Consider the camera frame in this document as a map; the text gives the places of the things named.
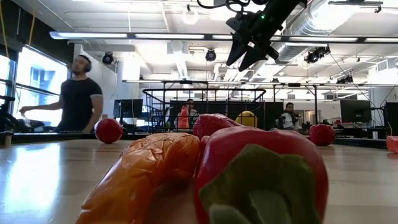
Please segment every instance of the table surface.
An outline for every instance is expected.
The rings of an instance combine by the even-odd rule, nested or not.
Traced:
[[[74,223],[86,196],[130,142],[73,140],[0,149],[0,223]],[[330,178],[325,224],[397,223],[398,154],[350,146],[319,149]],[[194,213],[187,200],[192,185],[183,195],[175,186],[159,189],[158,201],[185,203],[160,211],[153,202],[149,223],[176,212],[183,214],[178,223],[192,223],[184,219]]]

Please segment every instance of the man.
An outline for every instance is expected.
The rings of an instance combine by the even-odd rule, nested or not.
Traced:
[[[79,55],[72,64],[72,79],[61,84],[59,101],[49,105],[24,106],[19,111],[24,114],[30,110],[62,109],[61,122],[57,132],[92,132],[103,110],[101,87],[88,78],[86,73],[91,70],[91,60]]]
[[[279,118],[279,126],[281,129],[298,130],[297,115],[294,114],[294,104],[287,103],[284,113]]]
[[[188,99],[187,105],[185,105],[185,106],[187,107],[188,114],[189,114],[189,123],[190,123],[189,126],[192,128],[199,117],[199,113],[195,109],[193,109],[193,107],[195,106],[193,99]],[[181,115],[181,113],[178,113],[176,119],[174,120],[175,128],[177,128],[178,118],[180,117],[180,115]]]

